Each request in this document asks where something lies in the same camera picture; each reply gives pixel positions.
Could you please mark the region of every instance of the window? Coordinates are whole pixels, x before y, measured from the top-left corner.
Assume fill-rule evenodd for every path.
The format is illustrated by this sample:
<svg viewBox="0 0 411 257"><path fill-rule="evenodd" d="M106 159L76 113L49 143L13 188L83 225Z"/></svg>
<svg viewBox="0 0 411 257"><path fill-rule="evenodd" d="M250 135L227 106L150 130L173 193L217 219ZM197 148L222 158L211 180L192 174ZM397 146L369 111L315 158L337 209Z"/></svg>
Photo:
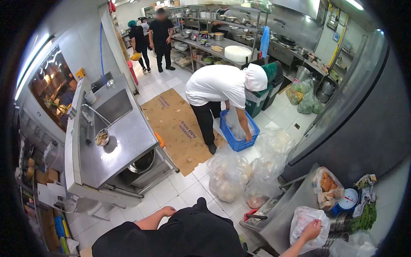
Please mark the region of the window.
<svg viewBox="0 0 411 257"><path fill-rule="evenodd" d="M30 90L50 118L66 131L67 110L73 101L77 81L56 46L32 77Z"/></svg>

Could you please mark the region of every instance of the shoe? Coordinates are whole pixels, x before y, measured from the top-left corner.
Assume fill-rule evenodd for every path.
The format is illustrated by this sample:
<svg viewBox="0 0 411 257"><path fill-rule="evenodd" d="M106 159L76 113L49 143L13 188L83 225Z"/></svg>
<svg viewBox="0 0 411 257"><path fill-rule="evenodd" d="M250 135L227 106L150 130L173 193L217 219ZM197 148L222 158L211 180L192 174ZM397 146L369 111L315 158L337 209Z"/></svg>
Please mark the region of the shoe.
<svg viewBox="0 0 411 257"><path fill-rule="evenodd" d="M208 150L210 151L210 153L211 153L212 155L214 155L214 154L215 154L215 151L217 151L217 147L215 146L215 144L212 144L212 145L209 145L209 146L208 146Z"/></svg>

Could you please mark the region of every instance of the scale dial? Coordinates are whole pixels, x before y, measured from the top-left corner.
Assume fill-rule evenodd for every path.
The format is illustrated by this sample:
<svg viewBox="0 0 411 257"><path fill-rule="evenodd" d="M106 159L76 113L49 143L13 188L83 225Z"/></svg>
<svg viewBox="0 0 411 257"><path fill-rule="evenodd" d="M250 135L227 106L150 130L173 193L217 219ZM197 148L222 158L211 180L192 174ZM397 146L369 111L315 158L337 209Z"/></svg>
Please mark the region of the scale dial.
<svg viewBox="0 0 411 257"><path fill-rule="evenodd" d="M341 209L349 210L353 208L358 202L358 193L353 188L347 188L345 190L344 197L338 201L338 205Z"/></svg>

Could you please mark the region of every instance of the blue scale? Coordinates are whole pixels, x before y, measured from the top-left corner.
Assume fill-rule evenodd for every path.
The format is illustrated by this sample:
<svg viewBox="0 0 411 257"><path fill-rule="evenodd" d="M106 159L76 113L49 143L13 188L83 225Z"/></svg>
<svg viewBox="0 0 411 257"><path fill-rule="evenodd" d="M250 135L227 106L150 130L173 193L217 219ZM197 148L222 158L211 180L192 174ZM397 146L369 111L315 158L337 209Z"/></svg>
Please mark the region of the blue scale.
<svg viewBox="0 0 411 257"><path fill-rule="evenodd" d="M345 190L344 197L337 202L332 211L335 214L339 214L342 211L351 211L357 206L358 199L359 195L357 190L347 188Z"/></svg>

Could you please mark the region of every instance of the refrigerator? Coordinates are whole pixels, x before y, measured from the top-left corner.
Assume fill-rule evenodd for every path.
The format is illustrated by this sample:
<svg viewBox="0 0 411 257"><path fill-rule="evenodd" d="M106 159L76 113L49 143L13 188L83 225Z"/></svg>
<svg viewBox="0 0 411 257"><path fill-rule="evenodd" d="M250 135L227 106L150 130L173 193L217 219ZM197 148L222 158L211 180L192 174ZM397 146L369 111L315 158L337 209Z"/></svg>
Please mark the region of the refrigerator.
<svg viewBox="0 0 411 257"><path fill-rule="evenodd" d="M406 82L383 31L363 36L345 81L290 152L282 177L306 175L314 163L344 187L365 174L377 177L409 154Z"/></svg>

